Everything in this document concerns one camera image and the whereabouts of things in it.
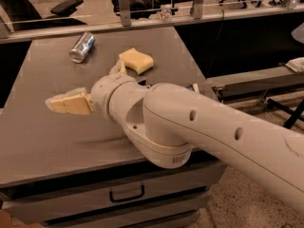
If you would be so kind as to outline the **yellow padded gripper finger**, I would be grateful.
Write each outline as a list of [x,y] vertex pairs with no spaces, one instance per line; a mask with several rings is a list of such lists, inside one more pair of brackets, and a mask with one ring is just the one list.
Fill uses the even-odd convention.
[[109,71],[110,74],[116,74],[116,73],[122,73],[126,74],[126,68],[124,61],[119,59],[117,63],[110,69]]
[[45,103],[47,108],[55,113],[89,115],[93,111],[90,95],[84,87],[48,98]]

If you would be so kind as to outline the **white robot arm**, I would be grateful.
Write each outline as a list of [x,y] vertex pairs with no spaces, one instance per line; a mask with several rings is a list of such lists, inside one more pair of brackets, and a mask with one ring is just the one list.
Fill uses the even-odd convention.
[[186,87],[139,85],[119,61],[91,89],[47,99],[56,113],[98,112],[162,168],[184,165],[198,147],[304,212],[304,136]]

